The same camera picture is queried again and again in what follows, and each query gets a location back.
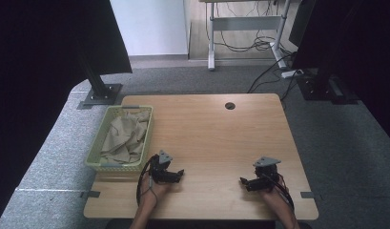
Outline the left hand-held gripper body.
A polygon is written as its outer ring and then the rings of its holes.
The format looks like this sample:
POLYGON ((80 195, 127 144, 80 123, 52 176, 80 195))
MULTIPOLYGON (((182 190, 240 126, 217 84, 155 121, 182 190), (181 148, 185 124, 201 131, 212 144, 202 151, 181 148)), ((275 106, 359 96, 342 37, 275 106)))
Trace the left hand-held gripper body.
POLYGON ((177 177, 177 173, 168 172, 167 169, 173 158, 161 150, 150 159, 150 176, 156 183, 169 183, 169 179, 177 177))

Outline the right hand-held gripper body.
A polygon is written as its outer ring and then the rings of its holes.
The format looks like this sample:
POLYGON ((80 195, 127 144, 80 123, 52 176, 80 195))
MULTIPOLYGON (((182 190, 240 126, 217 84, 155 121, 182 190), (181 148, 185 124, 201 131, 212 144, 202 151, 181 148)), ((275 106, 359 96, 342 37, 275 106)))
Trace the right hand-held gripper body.
POLYGON ((255 174, 257 175, 257 180, 263 182, 263 188, 272 189, 279 180, 277 165, 280 163, 280 160, 262 156, 254 163, 255 174))

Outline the beige shorts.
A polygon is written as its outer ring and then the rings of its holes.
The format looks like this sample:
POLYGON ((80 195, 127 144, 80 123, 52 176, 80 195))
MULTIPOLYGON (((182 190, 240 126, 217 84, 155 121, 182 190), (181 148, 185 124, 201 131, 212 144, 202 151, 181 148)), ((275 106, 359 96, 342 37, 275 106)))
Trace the beige shorts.
POLYGON ((106 135, 101 156, 108 163, 130 164, 140 160, 150 112, 126 112, 115 118, 106 135))

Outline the green plastic basket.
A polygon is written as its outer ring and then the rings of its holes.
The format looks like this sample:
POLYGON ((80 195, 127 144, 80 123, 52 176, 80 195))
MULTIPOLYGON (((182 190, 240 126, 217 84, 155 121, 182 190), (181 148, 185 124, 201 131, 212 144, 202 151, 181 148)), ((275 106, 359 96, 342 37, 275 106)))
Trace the green plastic basket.
POLYGON ((153 130, 153 107, 149 105, 127 105, 127 106, 110 106, 100 123, 96 137, 92 143, 92 147, 86 157, 85 164, 93 168, 97 172, 121 172, 121 173, 138 173, 140 172, 144 164, 147 161, 147 154, 150 148, 150 142, 152 137, 153 130), (124 115, 126 112, 132 114, 149 111, 150 119, 148 123, 148 130, 144 140, 144 147, 140 157, 140 160, 135 163, 130 164, 117 164, 117 163, 108 163, 101 156, 101 149, 105 141, 106 135, 109 131, 111 122, 119 117, 124 115))

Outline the person's left hand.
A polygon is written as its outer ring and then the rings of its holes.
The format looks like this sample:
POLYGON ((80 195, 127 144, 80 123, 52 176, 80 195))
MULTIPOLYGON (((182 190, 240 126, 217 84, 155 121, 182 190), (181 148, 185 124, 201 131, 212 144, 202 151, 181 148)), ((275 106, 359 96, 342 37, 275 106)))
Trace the person's left hand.
POLYGON ((153 178, 146 173, 142 178, 142 183, 139 191, 139 206, 153 209, 158 202, 163 199, 167 192, 171 189, 170 183, 156 183, 153 178))

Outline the person's right hand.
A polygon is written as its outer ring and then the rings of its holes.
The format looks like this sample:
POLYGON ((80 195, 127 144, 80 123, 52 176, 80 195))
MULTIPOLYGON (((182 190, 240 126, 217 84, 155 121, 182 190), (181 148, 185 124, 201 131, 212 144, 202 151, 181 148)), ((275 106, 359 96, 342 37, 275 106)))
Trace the person's right hand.
POLYGON ((277 210, 280 208, 288 207, 288 203, 282 196, 281 191, 278 188, 271 190, 262 190, 259 192, 262 200, 267 204, 271 210, 277 210))

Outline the black metal stand with base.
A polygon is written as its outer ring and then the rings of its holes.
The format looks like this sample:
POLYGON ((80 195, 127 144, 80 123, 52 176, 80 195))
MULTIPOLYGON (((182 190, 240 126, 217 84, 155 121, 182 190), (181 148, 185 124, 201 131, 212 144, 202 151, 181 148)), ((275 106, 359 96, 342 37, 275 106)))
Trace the black metal stand with base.
POLYGON ((305 70, 297 84, 305 100, 331 101, 337 105, 357 104, 359 101, 359 97, 335 74, 305 70))
POLYGON ((121 88, 121 84, 105 84, 99 74, 94 73, 82 50, 77 52, 78 63, 88 79, 91 89, 86 98, 77 107, 78 110, 90 109, 96 105, 113 105, 121 88))

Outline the white power strip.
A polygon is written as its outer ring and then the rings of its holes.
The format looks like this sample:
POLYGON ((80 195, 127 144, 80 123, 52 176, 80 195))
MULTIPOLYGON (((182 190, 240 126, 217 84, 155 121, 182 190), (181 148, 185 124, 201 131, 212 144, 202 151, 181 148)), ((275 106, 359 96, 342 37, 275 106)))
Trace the white power strip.
POLYGON ((303 70, 293 70, 293 71, 288 71, 288 72, 281 73, 281 77, 282 78, 291 78, 291 77, 301 76, 303 74, 304 74, 303 70))

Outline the black curtain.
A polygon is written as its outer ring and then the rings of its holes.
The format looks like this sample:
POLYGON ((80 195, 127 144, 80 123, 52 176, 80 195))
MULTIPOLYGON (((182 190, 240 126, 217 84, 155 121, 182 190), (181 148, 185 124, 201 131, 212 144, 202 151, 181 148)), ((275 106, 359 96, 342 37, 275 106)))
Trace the black curtain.
POLYGON ((0 218, 72 88, 131 69, 111 0, 0 0, 0 218))
POLYGON ((335 74, 390 137, 390 0, 301 0, 292 68, 335 74))

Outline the white desk frame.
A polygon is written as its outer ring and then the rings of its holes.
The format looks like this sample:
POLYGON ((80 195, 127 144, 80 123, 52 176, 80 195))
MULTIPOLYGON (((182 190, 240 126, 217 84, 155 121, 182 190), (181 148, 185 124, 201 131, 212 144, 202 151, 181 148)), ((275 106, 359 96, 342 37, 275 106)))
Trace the white desk frame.
POLYGON ((273 42, 270 42, 270 49, 274 58, 281 69, 286 68, 284 53, 280 50, 281 37, 283 35, 291 0, 284 0, 283 10, 280 15, 267 16, 234 16, 220 17, 215 16, 218 3, 229 2, 248 2, 248 1, 273 1, 273 0, 198 0, 210 7, 207 33, 209 34, 208 45, 208 70, 213 71, 216 68, 215 59, 215 32, 216 31, 275 31, 277 34, 273 42))

